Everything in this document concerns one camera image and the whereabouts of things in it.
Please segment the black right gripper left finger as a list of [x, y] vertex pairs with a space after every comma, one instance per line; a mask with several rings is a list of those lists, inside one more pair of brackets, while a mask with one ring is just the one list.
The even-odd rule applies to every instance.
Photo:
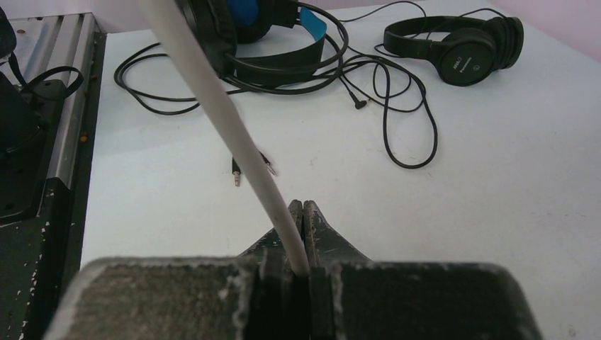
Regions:
[[303, 281], [268, 231], [235, 257], [108, 257], [81, 268], [46, 339], [277, 337]]

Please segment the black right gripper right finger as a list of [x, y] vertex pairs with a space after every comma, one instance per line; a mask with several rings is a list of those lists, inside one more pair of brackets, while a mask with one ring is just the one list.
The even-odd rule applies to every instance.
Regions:
[[541, 339], [512, 274], [476, 262], [380, 262], [303, 205], [313, 339]]

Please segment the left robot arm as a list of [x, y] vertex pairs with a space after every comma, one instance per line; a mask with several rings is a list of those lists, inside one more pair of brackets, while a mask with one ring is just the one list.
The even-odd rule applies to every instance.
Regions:
[[26, 81], [15, 55], [17, 36], [1, 14], [1, 58], [21, 85], [1, 75], [1, 223], [39, 210], [64, 101], [84, 83], [81, 71], [60, 66]]

